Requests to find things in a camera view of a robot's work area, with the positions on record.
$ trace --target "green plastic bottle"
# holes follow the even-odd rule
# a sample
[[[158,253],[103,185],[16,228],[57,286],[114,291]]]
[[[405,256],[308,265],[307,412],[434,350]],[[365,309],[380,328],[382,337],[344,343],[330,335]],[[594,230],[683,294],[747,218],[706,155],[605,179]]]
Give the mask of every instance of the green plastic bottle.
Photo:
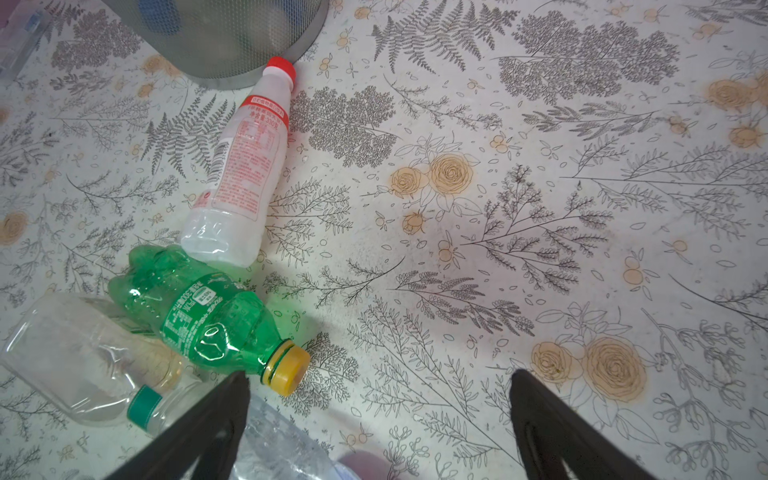
[[[288,396],[310,355],[281,339],[255,293],[178,245],[135,247],[130,269],[109,282],[112,300],[192,363],[221,373],[244,370]]]

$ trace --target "wire mesh basket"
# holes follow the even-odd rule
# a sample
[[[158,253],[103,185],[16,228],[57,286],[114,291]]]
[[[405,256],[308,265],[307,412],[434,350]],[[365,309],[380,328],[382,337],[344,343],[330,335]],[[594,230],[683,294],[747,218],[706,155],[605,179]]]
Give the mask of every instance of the wire mesh basket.
[[[256,83],[266,62],[310,47],[328,0],[104,0],[170,63],[219,90]]]

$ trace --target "plastic packaging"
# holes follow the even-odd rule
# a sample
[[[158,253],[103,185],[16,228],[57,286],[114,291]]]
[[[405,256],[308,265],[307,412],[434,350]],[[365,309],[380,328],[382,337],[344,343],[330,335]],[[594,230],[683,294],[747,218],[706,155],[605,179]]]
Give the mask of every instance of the plastic packaging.
[[[255,293],[178,245],[141,245],[131,269],[109,282],[109,294],[130,318],[152,329],[192,363],[221,373],[244,370],[288,396],[310,355],[281,339],[272,313]]]
[[[22,318],[0,362],[83,425],[131,420],[157,435],[213,387],[162,342],[132,335],[109,299],[52,293]]]
[[[251,396],[248,420],[230,480],[359,480],[332,461],[306,433]]]
[[[15,9],[6,12],[13,4]],[[0,7],[0,85],[10,85],[48,27],[51,15],[31,2]]]
[[[181,246],[204,262],[247,267],[259,254],[270,199],[288,148],[296,71],[274,57],[221,132],[206,190],[181,231]]]

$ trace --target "tablecloth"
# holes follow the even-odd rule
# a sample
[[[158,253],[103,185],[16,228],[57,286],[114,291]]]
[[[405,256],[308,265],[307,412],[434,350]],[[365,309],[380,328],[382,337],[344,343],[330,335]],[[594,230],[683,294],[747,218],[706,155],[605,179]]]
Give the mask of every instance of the tablecloth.
[[[41,5],[0,101],[3,338],[173,243],[247,94],[96,0]],[[312,366],[253,394],[366,479],[524,478],[525,368],[659,478],[768,475],[766,25],[764,0],[331,0],[242,279]],[[5,371],[0,429],[3,480],[149,442]]]

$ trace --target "red label band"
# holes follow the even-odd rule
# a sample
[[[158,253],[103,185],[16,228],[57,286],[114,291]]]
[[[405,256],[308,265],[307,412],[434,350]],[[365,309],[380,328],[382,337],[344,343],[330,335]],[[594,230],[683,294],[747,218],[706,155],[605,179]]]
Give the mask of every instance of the red label band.
[[[288,114],[285,110],[283,110],[283,107],[280,107],[277,103],[271,101],[269,98],[262,97],[260,95],[248,95],[243,103],[240,104],[241,107],[243,105],[255,105],[259,108],[263,108],[264,110],[271,111],[277,115],[277,117],[286,125],[286,128],[288,128]]]

